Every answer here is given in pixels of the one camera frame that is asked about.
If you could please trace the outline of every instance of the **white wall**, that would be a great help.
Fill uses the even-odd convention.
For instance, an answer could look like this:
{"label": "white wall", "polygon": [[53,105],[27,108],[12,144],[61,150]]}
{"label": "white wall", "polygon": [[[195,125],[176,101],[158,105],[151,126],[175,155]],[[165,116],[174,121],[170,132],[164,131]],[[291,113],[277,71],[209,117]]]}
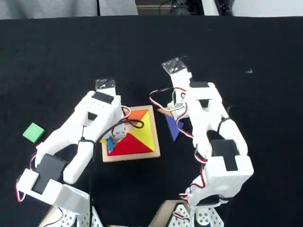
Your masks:
{"label": "white wall", "polygon": [[303,0],[235,0],[232,12],[241,17],[303,16]]}

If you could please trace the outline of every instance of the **wooden frame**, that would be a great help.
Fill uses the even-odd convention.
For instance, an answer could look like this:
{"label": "wooden frame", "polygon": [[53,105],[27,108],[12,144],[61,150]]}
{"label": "wooden frame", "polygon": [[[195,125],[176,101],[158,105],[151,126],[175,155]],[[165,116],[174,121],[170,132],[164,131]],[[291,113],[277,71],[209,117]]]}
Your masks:
{"label": "wooden frame", "polygon": [[156,128],[155,116],[153,113],[152,105],[130,107],[130,109],[132,111],[148,110],[148,112],[150,113],[151,131],[152,131],[153,143],[155,145],[155,151],[148,152],[148,153],[140,153],[140,154],[108,156],[107,155],[107,144],[102,143],[101,152],[102,152],[103,162],[118,162],[118,161],[134,160],[134,159],[160,157],[160,147],[159,147],[159,142],[158,142],[157,128]]}

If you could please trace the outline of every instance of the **blue puzzle piece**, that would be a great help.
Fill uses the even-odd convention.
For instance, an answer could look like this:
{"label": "blue puzzle piece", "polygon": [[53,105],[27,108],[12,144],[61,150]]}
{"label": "blue puzzle piece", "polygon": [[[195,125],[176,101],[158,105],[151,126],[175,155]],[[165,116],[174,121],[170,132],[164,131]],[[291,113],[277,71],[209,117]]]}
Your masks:
{"label": "blue puzzle piece", "polygon": [[113,139],[111,137],[107,139],[107,146],[109,152],[114,150]]}
{"label": "blue puzzle piece", "polygon": [[[175,141],[177,136],[179,135],[180,131],[178,130],[176,126],[175,119],[173,117],[168,116],[165,114],[165,118],[167,121],[167,124],[169,125],[169,130],[172,136],[172,139]],[[178,122],[178,127],[182,129],[184,123],[183,122]]]}

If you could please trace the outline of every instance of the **metal bracket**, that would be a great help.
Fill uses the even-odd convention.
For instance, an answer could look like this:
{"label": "metal bracket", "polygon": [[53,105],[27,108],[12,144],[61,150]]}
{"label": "metal bracket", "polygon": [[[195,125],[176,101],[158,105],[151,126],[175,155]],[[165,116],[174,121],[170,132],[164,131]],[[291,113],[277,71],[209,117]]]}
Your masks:
{"label": "metal bracket", "polygon": [[187,69],[187,66],[180,60],[180,58],[174,58],[172,60],[164,62],[162,63],[162,67],[169,75],[172,75],[183,69]]}

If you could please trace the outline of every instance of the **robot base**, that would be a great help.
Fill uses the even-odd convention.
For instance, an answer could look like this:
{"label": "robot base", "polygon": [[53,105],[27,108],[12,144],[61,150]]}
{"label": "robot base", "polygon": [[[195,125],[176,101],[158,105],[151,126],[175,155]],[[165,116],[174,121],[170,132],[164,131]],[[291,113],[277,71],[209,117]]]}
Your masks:
{"label": "robot base", "polygon": [[[175,212],[189,217],[189,212],[183,204],[179,204],[174,209]],[[172,216],[167,227],[224,227],[224,223],[217,211],[211,207],[203,207],[196,210],[195,217],[191,223],[188,220],[181,220]]]}
{"label": "robot base", "polygon": [[[57,212],[55,214],[56,217],[61,217],[62,213],[57,209]],[[50,225],[52,227],[88,227],[89,226],[89,211],[82,215],[76,215],[70,211],[63,210],[63,217],[60,219],[60,221],[56,222],[53,225]],[[100,218],[98,216],[98,213],[96,212],[95,207],[93,207],[93,216],[92,216],[92,227],[103,227]]]}

